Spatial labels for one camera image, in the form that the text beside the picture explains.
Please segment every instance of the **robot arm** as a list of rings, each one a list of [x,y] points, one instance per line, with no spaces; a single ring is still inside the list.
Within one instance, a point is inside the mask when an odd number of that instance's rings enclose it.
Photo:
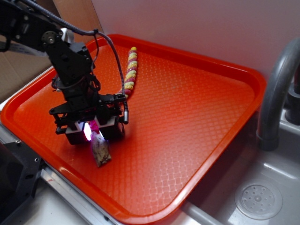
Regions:
[[[128,123],[124,93],[100,95],[94,62],[84,43],[64,42],[61,30],[49,18],[22,2],[28,1],[0,0],[0,35],[7,39],[0,51],[8,50],[10,41],[15,41],[48,54],[57,72],[52,86],[66,100],[49,111],[55,118],[56,133],[66,134],[71,144],[82,143],[87,140],[83,136],[86,122],[94,120],[105,139],[123,136],[123,123]]]

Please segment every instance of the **gray faucet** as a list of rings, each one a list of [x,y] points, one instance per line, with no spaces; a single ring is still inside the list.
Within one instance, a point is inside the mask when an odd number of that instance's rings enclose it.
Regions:
[[[272,151],[278,147],[279,123],[284,106],[287,121],[300,125],[299,64],[300,38],[296,38],[282,51],[268,80],[256,132],[258,146],[262,150]]]

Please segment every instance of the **drain cover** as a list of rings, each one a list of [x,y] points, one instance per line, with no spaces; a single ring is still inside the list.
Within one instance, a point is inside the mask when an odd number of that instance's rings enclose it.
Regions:
[[[236,190],[235,203],[249,218],[270,219],[280,211],[282,196],[273,184],[265,180],[249,180]]]

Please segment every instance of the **sink basin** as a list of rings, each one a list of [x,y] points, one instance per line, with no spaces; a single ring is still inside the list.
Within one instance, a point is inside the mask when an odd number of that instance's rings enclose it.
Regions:
[[[300,129],[280,122],[274,151],[256,146],[255,114],[188,201],[225,225],[300,223]]]

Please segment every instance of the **orange tray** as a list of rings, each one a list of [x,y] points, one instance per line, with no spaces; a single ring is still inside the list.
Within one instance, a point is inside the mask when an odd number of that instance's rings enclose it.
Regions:
[[[125,138],[110,142],[112,160],[97,168],[90,144],[72,146],[56,135],[50,108],[51,70],[18,93],[2,123],[96,204],[123,223],[146,224],[174,212],[261,103],[265,80],[256,71],[169,47],[111,35],[123,71],[138,51],[138,76],[128,100]],[[95,74],[100,93],[116,93],[114,55],[98,39]],[[95,55],[95,41],[88,43]]]

